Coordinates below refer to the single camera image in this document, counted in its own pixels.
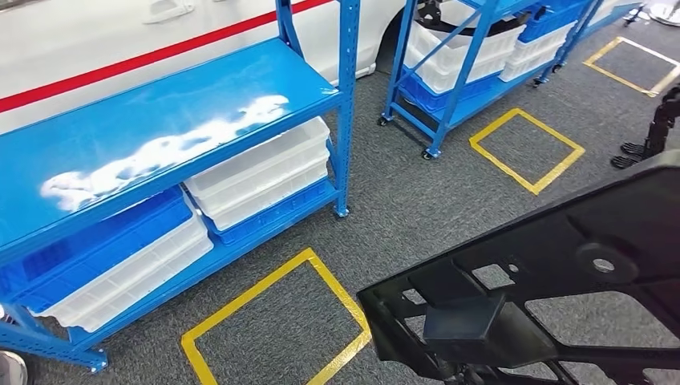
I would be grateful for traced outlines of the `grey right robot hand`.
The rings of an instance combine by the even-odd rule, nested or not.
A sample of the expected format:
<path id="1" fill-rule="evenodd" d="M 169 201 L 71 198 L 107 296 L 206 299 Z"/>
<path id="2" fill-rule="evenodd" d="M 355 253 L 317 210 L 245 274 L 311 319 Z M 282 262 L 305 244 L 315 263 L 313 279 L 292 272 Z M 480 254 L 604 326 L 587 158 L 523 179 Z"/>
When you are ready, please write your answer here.
<path id="1" fill-rule="evenodd" d="M 439 365 L 444 384 L 506 384 L 490 367 L 484 365 L 449 363 Z"/>

